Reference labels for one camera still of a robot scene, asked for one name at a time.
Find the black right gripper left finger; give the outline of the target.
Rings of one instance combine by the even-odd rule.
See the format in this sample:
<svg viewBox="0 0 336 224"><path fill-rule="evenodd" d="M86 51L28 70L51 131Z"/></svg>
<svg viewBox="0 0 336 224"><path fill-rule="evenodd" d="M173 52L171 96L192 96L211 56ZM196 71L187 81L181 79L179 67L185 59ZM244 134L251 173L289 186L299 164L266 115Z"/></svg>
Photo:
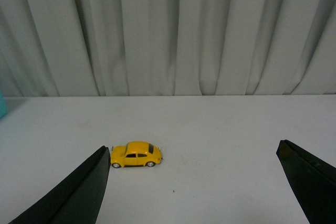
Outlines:
<svg viewBox="0 0 336 224"><path fill-rule="evenodd" d="M102 146L11 223L96 223L110 165Z"/></svg>

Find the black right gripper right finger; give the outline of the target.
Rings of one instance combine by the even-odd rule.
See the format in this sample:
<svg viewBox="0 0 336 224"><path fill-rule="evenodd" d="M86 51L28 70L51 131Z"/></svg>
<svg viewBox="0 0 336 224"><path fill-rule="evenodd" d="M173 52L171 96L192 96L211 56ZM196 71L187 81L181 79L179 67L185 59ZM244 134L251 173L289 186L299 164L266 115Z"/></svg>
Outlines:
<svg viewBox="0 0 336 224"><path fill-rule="evenodd" d="M289 140L276 155L309 223L335 223L335 167Z"/></svg>

